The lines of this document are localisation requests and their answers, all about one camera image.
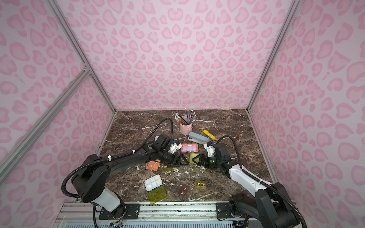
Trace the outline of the pink red rectangular pillbox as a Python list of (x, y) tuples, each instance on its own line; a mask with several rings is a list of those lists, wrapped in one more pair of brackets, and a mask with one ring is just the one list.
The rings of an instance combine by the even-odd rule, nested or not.
[(184, 154), (198, 153), (199, 145), (197, 143), (183, 143), (181, 147), (181, 152)]

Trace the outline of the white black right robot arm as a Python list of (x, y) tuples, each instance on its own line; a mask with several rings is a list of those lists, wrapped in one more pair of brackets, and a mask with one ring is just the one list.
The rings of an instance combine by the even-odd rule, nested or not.
[(230, 213), (244, 215), (248, 224), (250, 218), (258, 220), (264, 228), (307, 227), (303, 215), (290, 199), (287, 190), (280, 183), (270, 183), (249, 172), (233, 160), (224, 143), (205, 144), (206, 154), (192, 158), (196, 165), (219, 169), (222, 175), (241, 185), (253, 197), (237, 194), (230, 198)]

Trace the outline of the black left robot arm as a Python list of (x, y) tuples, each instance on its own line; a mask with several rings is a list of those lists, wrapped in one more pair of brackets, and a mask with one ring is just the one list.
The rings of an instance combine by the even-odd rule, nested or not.
[(116, 219), (121, 218), (126, 205), (119, 195), (106, 187), (109, 176), (130, 167), (149, 162), (160, 162), (164, 166), (179, 167), (189, 161), (180, 151), (182, 144), (169, 136), (160, 135), (156, 140), (145, 142), (137, 150), (126, 154), (99, 157), (89, 156), (84, 163), (64, 180), (70, 181), (85, 203), (100, 206)]

